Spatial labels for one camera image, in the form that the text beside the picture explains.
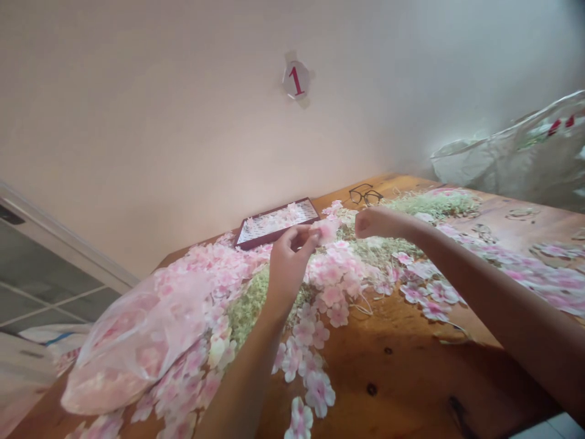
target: red number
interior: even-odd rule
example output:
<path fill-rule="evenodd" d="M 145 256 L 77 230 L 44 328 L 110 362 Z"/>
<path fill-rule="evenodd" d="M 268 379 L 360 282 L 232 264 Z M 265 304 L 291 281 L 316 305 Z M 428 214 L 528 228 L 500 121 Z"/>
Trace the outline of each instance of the red number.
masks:
<path fill-rule="evenodd" d="M 295 96 L 298 95 L 302 95 L 304 93 L 304 91 L 302 91 L 300 89 L 300 82 L 299 82 L 299 76 L 297 75 L 297 68 L 293 67 L 291 74 L 288 77 L 294 77 L 294 85 L 297 87 L 297 94 Z"/>

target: eyeglasses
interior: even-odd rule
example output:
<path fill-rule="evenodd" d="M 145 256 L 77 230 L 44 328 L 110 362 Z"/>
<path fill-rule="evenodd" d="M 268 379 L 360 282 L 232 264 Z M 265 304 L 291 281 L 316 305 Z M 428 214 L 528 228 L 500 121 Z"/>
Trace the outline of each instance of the eyeglasses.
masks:
<path fill-rule="evenodd" d="M 378 205 L 380 203 L 380 200 L 384 198 L 384 196 L 381 193 L 376 192 L 374 189 L 370 189 L 365 194 L 362 194 L 359 191 L 359 189 L 362 188 L 362 190 L 366 190 L 366 188 L 364 188 L 363 186 L 365 186 L 366 188 L 374 187 L 371 184 L 364 183 L 353 189 L 350 189 L 349 196 L 352 198 L 352 201 L 355 204 L 359 204 L 361 203 L 362 200 L 364 200 L 366 202 L 366 205 L 368 206 Z"/>

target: paper sign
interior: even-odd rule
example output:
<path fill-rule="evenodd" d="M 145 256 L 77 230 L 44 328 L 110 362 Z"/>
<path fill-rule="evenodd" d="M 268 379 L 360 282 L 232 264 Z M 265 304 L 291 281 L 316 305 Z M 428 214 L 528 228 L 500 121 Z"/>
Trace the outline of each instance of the paper sign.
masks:
<path fill-rule="evenodd" d="M 286 94 L 291 98 L 303 99 L 309 91 L 309 71 L 300 61 L 290 61 L 286 65 L 285 75 L 282 78 L 282 85 Z"/>

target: doorframe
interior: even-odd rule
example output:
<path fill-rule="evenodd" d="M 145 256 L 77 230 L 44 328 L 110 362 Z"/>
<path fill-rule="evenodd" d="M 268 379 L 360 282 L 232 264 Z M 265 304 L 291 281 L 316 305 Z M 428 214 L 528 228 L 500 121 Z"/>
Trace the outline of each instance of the doorframe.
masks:
<path fill-rule="evenodd" d="M 25 222 L 10 227 L 78 267 L 120 294 L 138 285 L 139 279 L 30 203 L 0 180 L 0 204 Z"/>

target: glass door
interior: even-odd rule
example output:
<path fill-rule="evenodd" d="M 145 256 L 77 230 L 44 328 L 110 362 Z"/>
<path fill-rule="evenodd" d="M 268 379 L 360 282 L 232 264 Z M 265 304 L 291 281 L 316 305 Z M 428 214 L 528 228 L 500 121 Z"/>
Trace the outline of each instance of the glass door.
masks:
<path fill-rule="evenodd" d="M 0 332 L 95 322 L 131 288 L 62 241 L 0 203 Z"/>

